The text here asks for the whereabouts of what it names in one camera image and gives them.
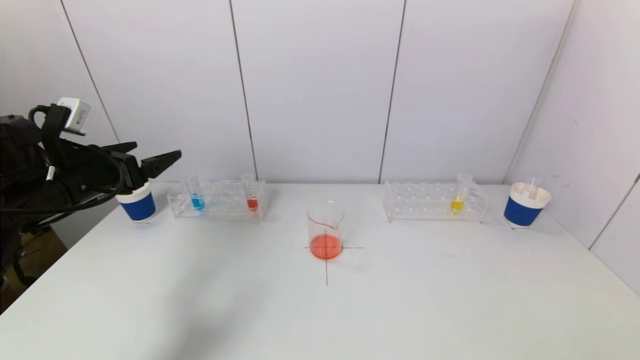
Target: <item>robotic arm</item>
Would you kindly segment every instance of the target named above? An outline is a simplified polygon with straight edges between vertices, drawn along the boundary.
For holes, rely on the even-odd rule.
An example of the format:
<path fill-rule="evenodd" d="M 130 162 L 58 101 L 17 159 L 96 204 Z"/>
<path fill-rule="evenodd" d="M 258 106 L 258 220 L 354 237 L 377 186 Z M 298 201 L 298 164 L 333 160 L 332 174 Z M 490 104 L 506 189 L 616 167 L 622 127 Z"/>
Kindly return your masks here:
<path fill-rule="evenodd" d="M 62 131 L 84 135 L 89 108 L 80 100 L 62 98 L 33 108 L 28 119 L 0 117 L 0 273 L 15 260 L 21 233 L 37 233 L 75 211 L 131 193 L 182 156 L 176 150 L 138 165 L 127 154 L 136 142 L 99 147 L 60 138 Z M 42 128 L 33 119 L 36 112 L 45 113 Z"/>

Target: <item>yellow liquid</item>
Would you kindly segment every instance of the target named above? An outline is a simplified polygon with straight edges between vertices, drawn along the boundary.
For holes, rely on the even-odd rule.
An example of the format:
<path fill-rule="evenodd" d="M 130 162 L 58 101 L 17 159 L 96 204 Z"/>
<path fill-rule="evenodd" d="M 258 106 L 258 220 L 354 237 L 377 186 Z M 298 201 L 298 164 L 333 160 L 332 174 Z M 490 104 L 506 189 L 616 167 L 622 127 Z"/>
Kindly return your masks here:
<path fill-rule="evenodd" d="M 459 214 L 460 211 L 465 207 L 465 201 L 462 200 L 459 196 L 456 196 L 451 201 L 451 211 L 455 214 Z"/>

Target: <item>red liquid in beaker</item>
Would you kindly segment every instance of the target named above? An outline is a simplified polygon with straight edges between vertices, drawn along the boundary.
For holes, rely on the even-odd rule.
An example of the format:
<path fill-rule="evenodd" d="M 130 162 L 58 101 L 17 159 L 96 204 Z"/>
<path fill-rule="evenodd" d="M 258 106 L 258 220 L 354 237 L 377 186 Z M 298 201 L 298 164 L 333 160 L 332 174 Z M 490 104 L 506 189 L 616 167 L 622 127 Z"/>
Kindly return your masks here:
<path fill-rule="evenodd" d="M 311 254 L 320 259 L 333 259 L 340 255 L 342 243 L 332 235 L 322 234 L 311 240 L 309 244 Z"/>
<path fill-rule="evenodd" d="M 249 206 L 249 210 L 251 210 L 251 211 L 257 211 L 258 210 L 258 199 L 256 199 L 255 197 L 247 199 L 246 200 L 246 204 L 247 204 L 247 206 Z"/>

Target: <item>blue liquid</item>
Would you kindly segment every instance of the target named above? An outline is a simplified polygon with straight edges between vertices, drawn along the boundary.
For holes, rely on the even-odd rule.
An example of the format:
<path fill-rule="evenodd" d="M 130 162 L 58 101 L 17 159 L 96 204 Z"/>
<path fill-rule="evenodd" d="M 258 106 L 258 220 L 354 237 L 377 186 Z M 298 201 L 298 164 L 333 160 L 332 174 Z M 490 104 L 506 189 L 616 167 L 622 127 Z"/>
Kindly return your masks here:
<path fill-rule="evenodd" d="M 202 200 L 202 198 L 198 197 L 197 193 L 191 194 L 191 203 L 193 203 L 193 207 L 196 210 L 204 209 L 204 201 Z"/>

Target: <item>blue cup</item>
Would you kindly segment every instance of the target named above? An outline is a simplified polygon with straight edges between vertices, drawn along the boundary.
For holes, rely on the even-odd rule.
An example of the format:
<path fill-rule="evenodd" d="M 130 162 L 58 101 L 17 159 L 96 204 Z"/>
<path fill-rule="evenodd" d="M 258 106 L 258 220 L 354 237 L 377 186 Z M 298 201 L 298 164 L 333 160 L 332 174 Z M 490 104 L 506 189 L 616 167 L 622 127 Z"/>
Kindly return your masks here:
<path fill-rule="evenodd" d="M 149 183 L 129 195 L 116 195 L 116 199 L 133 222 L 146 222 L 156 215 L 156 204 Z"/>
<path fill-rule="evenodd" d="M 529 227 L 551 201 L 551 194 L 543 188 L 535 187 L 535 199 L 529 196 L 530 191 L 531 185 L 526 183 L 517 183 L 511 187 L 504 218 L 512 227 Z"/>

